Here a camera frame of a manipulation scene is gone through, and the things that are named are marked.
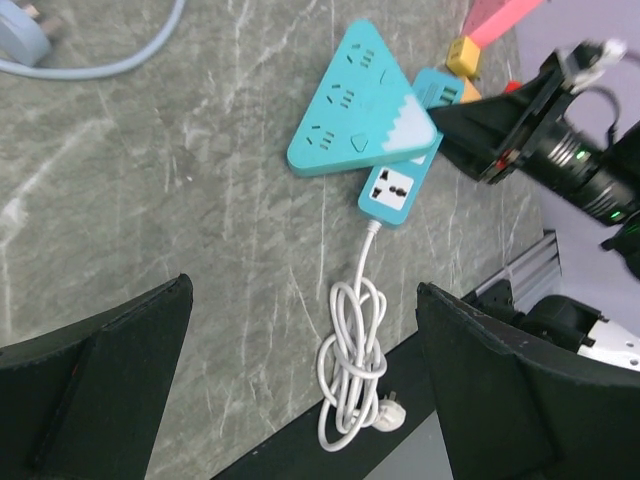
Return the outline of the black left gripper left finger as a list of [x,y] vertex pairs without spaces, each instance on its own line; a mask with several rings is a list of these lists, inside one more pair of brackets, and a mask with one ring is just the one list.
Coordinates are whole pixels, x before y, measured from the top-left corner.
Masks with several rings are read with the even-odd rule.
[[190,321],[178,277],[1,350],[4,479],[142,479]]

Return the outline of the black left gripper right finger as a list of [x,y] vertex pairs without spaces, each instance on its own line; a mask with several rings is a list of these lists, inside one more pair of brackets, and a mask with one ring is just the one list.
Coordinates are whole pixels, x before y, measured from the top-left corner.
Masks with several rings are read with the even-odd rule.
[[457,479],[635,479],[639,340],[552,296],[492,317],[434,284],[416,319]]

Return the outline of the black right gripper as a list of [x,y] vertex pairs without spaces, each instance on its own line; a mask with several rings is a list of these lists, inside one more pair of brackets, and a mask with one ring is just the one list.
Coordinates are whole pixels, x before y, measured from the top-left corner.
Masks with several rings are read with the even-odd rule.
[[[477,182],[498,183],[520,169],[605,226],[639,215],[639,127],[617,138],[621,105],[596,81],[626,59],[624,41],[583,41],[554,50],[538,75],[491,98],[433,107],[429,115],[443,140],[440,150]],[[603,95],[614,119],[606,146],[577,131],[566,111],[585,93]]]

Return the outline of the red cube socket adapter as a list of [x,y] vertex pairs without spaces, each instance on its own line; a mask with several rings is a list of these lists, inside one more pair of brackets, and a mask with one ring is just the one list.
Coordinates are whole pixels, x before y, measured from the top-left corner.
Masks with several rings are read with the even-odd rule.
[[522,87],[522,83],[518,81],[509,81],[504,89],[504,94],[512,93]]

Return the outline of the pink triangular socket adapter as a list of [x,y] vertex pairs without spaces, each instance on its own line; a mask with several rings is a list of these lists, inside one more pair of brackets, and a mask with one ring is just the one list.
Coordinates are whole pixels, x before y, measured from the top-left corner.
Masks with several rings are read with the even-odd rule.
[[475,0],[461,30],[476,45],[484,48],[521,21],[542,0]]

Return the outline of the yellow USB charger plug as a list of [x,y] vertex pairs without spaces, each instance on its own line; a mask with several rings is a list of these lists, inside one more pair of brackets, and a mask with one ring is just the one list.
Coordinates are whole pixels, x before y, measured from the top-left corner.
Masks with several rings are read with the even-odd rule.
[[461,103],[470,103],[482,99],[482,94],[468,77],[460,77],[463,83],[463,92],[460,97]]

